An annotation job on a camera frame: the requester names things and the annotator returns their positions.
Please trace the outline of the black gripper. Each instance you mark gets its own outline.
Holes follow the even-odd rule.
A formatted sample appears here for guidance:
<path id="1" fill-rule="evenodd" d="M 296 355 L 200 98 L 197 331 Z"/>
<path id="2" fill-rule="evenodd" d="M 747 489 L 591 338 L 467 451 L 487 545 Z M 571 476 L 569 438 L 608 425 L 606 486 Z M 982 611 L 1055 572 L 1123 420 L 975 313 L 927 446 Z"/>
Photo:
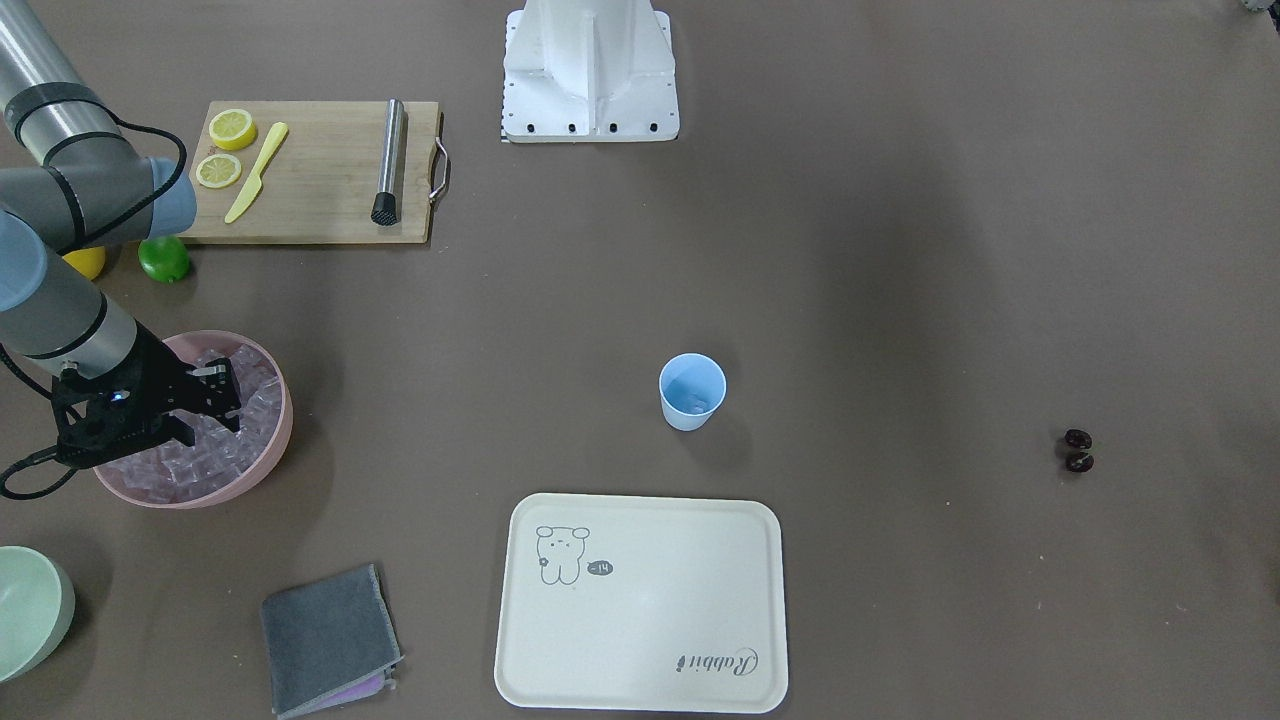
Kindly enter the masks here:
<path id="1" fill-rule="evenodd" d="M 175 410 L 209 416 L 238 433 L 241 409 L 229 357 L 193 366 L 138 325 L 131 350 L 110 372 L 90 379 L 76 368 L 54 377 L 52 459 L 90 469 L 170 442 L 193 447 L 195 428 Z"/>

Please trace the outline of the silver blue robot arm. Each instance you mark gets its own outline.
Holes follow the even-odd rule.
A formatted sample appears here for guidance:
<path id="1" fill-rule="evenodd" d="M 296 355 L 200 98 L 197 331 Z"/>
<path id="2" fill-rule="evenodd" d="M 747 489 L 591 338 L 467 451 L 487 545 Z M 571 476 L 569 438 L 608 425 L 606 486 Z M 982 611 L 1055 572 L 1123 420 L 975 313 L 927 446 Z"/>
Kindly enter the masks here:
<path id="1" fill-rule="evenodd" d="M 186 158 L 148 158 L 24 1 L 1 9 L 3 128 L 35 159 L 3 172 L 3 347 L 51 378 L 56 424 L 35 462 L 87 469 L 175 439 L 179 413 L 239 427 L 229 363 L 180 360 L 70 266 L 69 252 L 178 234 L 195 222 Z"/>

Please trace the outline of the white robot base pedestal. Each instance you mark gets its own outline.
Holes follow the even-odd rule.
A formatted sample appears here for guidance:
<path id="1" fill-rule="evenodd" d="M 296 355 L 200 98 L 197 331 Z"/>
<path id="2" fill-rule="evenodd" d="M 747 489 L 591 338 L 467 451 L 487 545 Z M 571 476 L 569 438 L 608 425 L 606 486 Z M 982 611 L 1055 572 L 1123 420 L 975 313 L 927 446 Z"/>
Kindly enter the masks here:
<path id="1" fill-rule="evenodd" d="M 527 1 L 504 23 L 508 143 L 673 141 L 671 18 L 649 1 Z"/>

